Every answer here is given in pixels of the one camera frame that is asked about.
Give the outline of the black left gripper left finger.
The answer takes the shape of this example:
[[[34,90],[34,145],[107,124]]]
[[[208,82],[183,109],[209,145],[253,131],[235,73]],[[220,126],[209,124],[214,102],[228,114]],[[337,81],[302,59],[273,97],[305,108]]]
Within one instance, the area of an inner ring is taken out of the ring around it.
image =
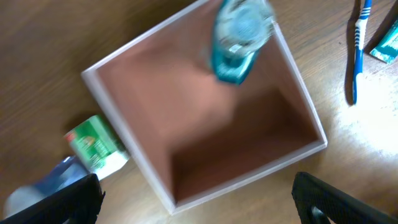
[[[95,224],[105,197],[97,175],[89,174],[1,221],[1,224]]]

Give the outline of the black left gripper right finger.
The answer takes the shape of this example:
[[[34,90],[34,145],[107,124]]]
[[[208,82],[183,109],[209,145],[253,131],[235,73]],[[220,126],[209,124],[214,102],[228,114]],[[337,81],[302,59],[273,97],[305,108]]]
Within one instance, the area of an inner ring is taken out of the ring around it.
[[[314,223],[397,224],[383,213],[307,172],[298,172],[292,186],[300,221]]]

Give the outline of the clear spray bottle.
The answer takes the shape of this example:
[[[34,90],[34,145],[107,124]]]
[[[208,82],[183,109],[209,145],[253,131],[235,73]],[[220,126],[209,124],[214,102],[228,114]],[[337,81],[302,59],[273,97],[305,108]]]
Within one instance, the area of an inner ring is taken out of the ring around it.
[[[89,173],[76,156],[65,158],[42,179],[30,185],[23,185],[13,191],[4,203],[4,218],[9,218],[21,212],[59,190],[68,187]]]

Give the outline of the green soap box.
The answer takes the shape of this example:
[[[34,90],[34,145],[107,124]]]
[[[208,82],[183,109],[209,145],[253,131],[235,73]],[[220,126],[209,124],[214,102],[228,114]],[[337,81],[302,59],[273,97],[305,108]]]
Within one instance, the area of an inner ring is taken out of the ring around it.
[[[94,115],[64,135],[83,165],[103,180],[121,169],[130,159],[114,132]]]

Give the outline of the green red toothpaste tube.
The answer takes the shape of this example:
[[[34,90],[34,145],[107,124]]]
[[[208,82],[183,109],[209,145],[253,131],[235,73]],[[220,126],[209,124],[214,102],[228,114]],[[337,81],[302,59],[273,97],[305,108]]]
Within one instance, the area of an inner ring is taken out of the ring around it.
[[[397,20],[380,43],[370,51],[370,55],[387,64],[391,64],[397,58]]]

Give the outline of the blue white toothbrush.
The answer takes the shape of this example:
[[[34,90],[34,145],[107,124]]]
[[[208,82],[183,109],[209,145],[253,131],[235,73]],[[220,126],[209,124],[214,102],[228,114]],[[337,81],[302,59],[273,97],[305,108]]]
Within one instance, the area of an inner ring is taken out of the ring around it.
[[[358,102],[358,83],[363,75],[363,53],[364,39],[366,36],[366,26],[371,13],[372,0],[365,0],[354,30],[354,70],[353,70],[353,104]]]

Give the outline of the teal mouthwash bottle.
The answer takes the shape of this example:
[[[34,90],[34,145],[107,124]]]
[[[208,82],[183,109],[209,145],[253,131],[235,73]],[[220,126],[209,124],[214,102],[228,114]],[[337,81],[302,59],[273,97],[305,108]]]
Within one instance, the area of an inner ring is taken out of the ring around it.
[[[218,80],[242,84],[274,32],[266,0],[224,0],[216,15],[210,64]]]

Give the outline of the white cardboard box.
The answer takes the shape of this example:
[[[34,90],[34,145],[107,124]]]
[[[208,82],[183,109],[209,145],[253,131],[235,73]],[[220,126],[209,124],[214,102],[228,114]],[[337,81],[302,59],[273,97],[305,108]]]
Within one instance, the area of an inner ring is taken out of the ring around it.
[[[220,1],[195,1],[81,75],[169,213],[326,148],[278,25],[240,85],[210,68]]]

